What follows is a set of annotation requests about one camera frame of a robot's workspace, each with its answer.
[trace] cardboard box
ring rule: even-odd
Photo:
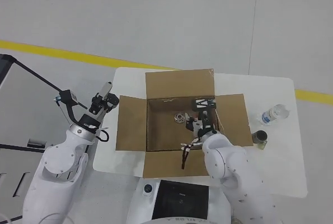
[[[213,74],[212,69],[146,73],[147,99],[120,96],[116,150],[145,151],[144,178],[208,175],[202,150],[191,150],[181,169],[180,144],[194,137],[173,117],[194,114],[192,99],[215,98],[216,128],[235,145],[253,146],[243,95],[215,96]]]

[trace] plastic water bottle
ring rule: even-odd
[[[276,120],[283,120],[289,116],[289,110],[285,108],[283,104],[277,104],[271,109],[263,112],[261,116],[258,117],[258,120],[262,124],[269,125],[270,123]]]

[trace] white table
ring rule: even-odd
[[[145,72],[156,71],[160,70],[118,68],[112,92],[117,96],[146,99]],[[258,168],[271,193],[304,198],[308,191],[293,81],[288,78],[216,73],[215,94],[244,94],[251,132],[262,129],[268,134],[268,143],[264,150],[246,147],[249,160]],[[286,120],[266,127],[255,121],[255,114],[276,104],[284,104],[291,110]],[[118,113],[117,107],[104,118],[102,127],[109,127],[107,131],[110,140],[106,143],[98,142],[93,168],[101,172],[142,176],[145,152],[115,151]],[[205,185],[218,184],[208,176],[163,179]]]

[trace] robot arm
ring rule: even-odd
[[[205,165],[242,223],[280,223],[270,192],[248,162],[246,150],[233,146],[226,136],[214,134],[203,143]]]
[[[119,99],[109,93],[111,87],[111,82],[105,84],[79,121],[75,119],[72,109],[78,105],[72,91],[62,91],[55,98],[57,104],[61,101],[66,105],[74,124],[66,131],[67,139],[63,143],[50,146],[43,153],[24,201],[23,224],[63,223],[88,163],[84,148],[98,138],[96,132],[105,114],[119,103]]]
[[[281,223],[270,192],[248,162],[246,150],[234,146],[225,135],[215,130],[210,112],[216,109],[215,101],[201,101],[203,107],[197,107],[197,101],[194,103],[194,110],[199,113],[197,119],[185,115],[186,128],[193,131],[195,139],[189,145],[183,144],[182,149],[189,152],[192,147],[202,145],[207,172],[213,179],[220,180],[222,191],[233,209],[233,217],[243,224]]]

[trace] yellow floor line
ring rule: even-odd
[[[39,54],[43,56],[53,57],[53,58],[63,58],[68,60],[76,60],[78,62],[85,62],[90,64],[98,64],[101,66],[108,67],[130,67],[130,68],[152,68],[152,69],[171,69],[174,68],[154,66],[151,64],[143,64],[137,62],[129,62],[127,60],[120,60],[115,58],[107,58],[97,55],[79,53],[79,52],[70,52],[67,50],[60,50],[54,48],[47,48],[44,46],[35,46],[29,44],[20,44],[11,41],[0,40],[0,48],[15,50],[18,52]],[[296,98],[298,100],[306,100],[310,102],[317,102],[321,104],[333,105],[333,95],[322,94],[319,92],[312,92],[306,90],[296,90]]]
[[[25,52],[31,54],[39,54],[53,58],[63,58],[69,60],[76,60],[78,62],[85,62],[91,64],[98,64],[108,67],[130,67],[130,68],[153,68],[153,69],[173,69],[168,67],[153,66],[151,64],[143,64],[137,62],[128,62],[127,60],[120,60],[115,58],[106,58],[91,54],[70,52],[67,50],[60,50],[54,48],[46,48],[44,46],[35,46],[29,44],[14,43],[11,41],[0,40],[0,48],[8,50],[16,50],[18,52]]]
[[[296,90],[296,98],[298,100],[306,100],[310,102],[318,102],[320,104],[333,105],[333,95],[322,94],[320,92]]]

